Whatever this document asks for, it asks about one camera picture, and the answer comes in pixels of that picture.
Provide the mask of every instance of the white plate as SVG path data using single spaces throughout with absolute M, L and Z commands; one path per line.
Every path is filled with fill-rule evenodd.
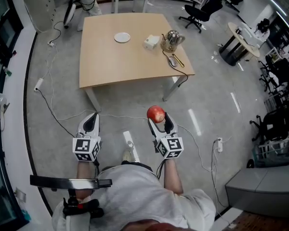
M 128 33 L 117 33 L 115 35 L 115 41 L 119 43 L 125 43 L 130 40 L 130 35 Z

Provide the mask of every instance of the white tissue box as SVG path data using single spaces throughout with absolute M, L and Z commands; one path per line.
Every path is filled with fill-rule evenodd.
M 145 47 L 148 50 L 153 50 L 158 42 L 159 42 L 160 36 L 153 36 L 150 35 L 144 42 L 143 42 L 143 47 Z

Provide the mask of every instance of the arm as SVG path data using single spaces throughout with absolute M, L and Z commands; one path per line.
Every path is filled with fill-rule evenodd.
M 165 161 L 164 188 L 180 195 L 183 193 L 180 177 L 174 159 Z
M 77 179 L 90 179 L 90 163 L 89 162 L 78 162 L 77 166 Z M 92 194 L 92 190 L 76 190 L 76 197 L 78 199 L 85 199 Z

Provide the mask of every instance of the round table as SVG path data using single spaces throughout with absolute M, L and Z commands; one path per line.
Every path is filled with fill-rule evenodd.
M 219 49 L 219 53 L 221 57 L 225 60 L 225 62 L 227 62 L 231 66 L 235 66 L 236 63 L 248 52 L 257 58 L 260 57 L 259 50 L 256 47 L 249 45 L 244 39 L 240 38 L 238 33 L 236 33 L 236 30 L 238 28 L 236 24 L 229 22 L 228 27 L 233 36 L 228 40 L 228 42 L 224 46 L 220 47 Z M 235 39 L 238 40 L 238 44 L 236 44 L 236 46 L 231 50 L 228 50 L 227 47 Z M 240 46 L 242 46 L 244 50 L 242 51 L 237 50 Z

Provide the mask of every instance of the pants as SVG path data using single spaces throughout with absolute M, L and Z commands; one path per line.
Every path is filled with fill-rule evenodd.
M 84 11 L 83 9 L 81 10 L 77 31 L 82 31 L 83 24 L 84 24 L 86 17 L 102 15 L 102 11 L 100 10 L 100 7 L 98 6 L 97 1 L 95 1 L 94 5 L 93 5 L 93 1 L 94 0 L 80 0 L 80 2 L 83 4 L 82 5 L 83 8 L 88 11 Z
M 123 161 L 123 162 L 121 163 L 121 165 L 125 165 L 125 164 L 131 164 L 131 165 L 137 165 L 137 166 L 140 166 L 140 167 L 144 167 L 144 168 L 146 168 L 146 169 L 149 169 L 149 170 L 153 173 L 153 170 L 152 170 L 151 167 L 149 167 L 149 166 L 147 166 L 147 165 L 145 165 L 145 164 L 142 164 L 142 163 L 130 163 L 130 162 L 128 162 L 128 161 Z M 106 169 L 110 169 L 110 168 L 112 168 L 112 167 L 114 167 L 114 166 L 105 167 L 105 168 L 102 169 L 102 172 L 105 171 Z

